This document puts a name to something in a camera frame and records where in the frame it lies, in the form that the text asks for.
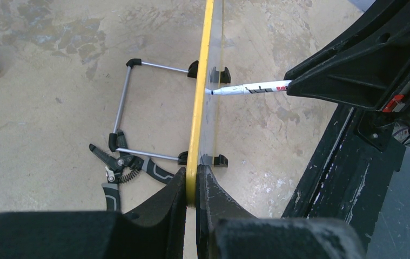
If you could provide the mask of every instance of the spring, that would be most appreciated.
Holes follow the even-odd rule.
[[[132,170],[129,174],[126,175],[122,175],[121,177],[119,177],[117,180],[119,181],[119,183],[126,183],[131,181],[133,178],[135,178],[137,175],[139,174],[139,170]]]

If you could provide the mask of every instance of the pen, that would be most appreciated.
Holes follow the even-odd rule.
[[[251,94],[251,93],[271,93],[287,91],[287,87],[292,80],[273,81],[265,83],[253,83],[236,86],[222,87],[216,90],[205,89],[206,94],[217,96],[231,96],[236,94]]]

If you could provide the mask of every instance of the concrete floor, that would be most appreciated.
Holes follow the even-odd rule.
[[[0,1],[0,212],[102,210],[107,147],[130,58],[186,69],[198,59],[205,0]],[[281,80],[348,28],[348,1],[230,0],[224,65],[232,84]],[[195,82],[134,69],[121,128],[133,149],[187,150]],[[335,105],[284,93],[220,99],[220,184],[258,217],[283,213]],[[173,162],[155,160],[171,172]],[[122,188],[128,211],[162,188],[141,174]],[[185,258],[194,258],[194,210]]]

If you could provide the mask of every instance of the pliers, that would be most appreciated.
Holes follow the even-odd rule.
[[[125,135],[121,130],[117,132],[117,145],[121,148],[128,148]],[[106,210],[120,211],[119,184],[132,180],[139,174],[140,170],[147,172],[159,182],[169,183],[173,174],[158,167],[150,158],[146,160],[125,152],[119,152],[116,159],[93,144],[89,145],[90,151],[106,164],[107,183],[103,183],[103,191],[106,197]],[[123,174],[124,169],[131,169],[129,174]]]

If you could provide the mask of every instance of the red latch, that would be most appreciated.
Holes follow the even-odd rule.
[[[397,94],[388,102],[388,105],[382,110],[382,112],[392,112],[392,110],[397,106],[397,104],[404,98],[403,94]]]

